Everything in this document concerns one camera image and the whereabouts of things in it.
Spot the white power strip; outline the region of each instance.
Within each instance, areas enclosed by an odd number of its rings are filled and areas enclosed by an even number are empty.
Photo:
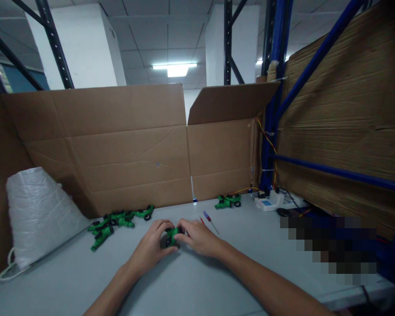
[[[299,208],[309,206],[303,199],[295,194],[291,193],[295,203]],[[288,194],[276,193],[275,190],[271,190],[268,198],[260,199],[255,198],[255,203],[265,212],[276,211],[278,208],[291,209],[296,208],[293,200],[291,200]]]

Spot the ceiling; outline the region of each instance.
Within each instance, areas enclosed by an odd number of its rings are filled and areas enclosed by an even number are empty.
[[[330,31],[350,0],[295,0],[287,56]],[[35,0],[24,0],[36,9]],[[214,4],[223,0],[48,0],[51,8],[100,3],[114,28],[127,84],[182,83],[184,89],[206,86],[205,28]],[[260,4],[257,59],[262,58],[266,0]],[[0,37],[29,67],[42,69],[41,59],[23,11],[0,0]],[[0,59],[5,59],[0,52]],[[151,65],[197,62],[186,77],[167,78]],[[256,75],[260,66],[255,67]]]

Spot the hand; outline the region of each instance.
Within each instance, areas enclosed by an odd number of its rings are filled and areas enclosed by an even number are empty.
[[[226,242],[215,236],[200,221],[191,222],[181,219],[177,224],[177,227],[179,226],[187,231],[188,236],[176,234],[174,239],[188,244],[200,255],[215,258],[225,246]]]
[[[128,269],[136,276],[143,276],[146,272],[155,267],[162,258],[178,250],[175,246],[161,249],[161,235],[167,228],[174,228],[173,223],[169,220],[159,219],[154,221],[149,227],[148,232],[137,245],[132,256],[126,263]]]

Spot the forearm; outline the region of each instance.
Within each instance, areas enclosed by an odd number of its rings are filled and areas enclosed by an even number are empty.
[[[224,243],[217,259],[243,282],[270,315],[333,315],[290,281]]]
[[[139,276],[131,269],[129,262],[123,265],[115,274],[109,285],[89,307],[83,316],[112,316],[120,308],[123,299],[136,283]]]

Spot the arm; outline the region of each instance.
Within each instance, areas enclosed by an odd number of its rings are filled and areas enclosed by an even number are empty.
[[[221,261],[270,315],[333,315],[302,289],[219,239],[201,222],[181,219],[177,226],[184,228],[188,236],[177,234],[174,239],[190,245],[198,254]]]
[[[158,261],[178,250],[177,247],[160,248],[161,235],[167,228],[174,228],[174,225],[166,219],[152,223],[128,262],[117,271],[110,284],[83,316],[115,315],[132,286]]]

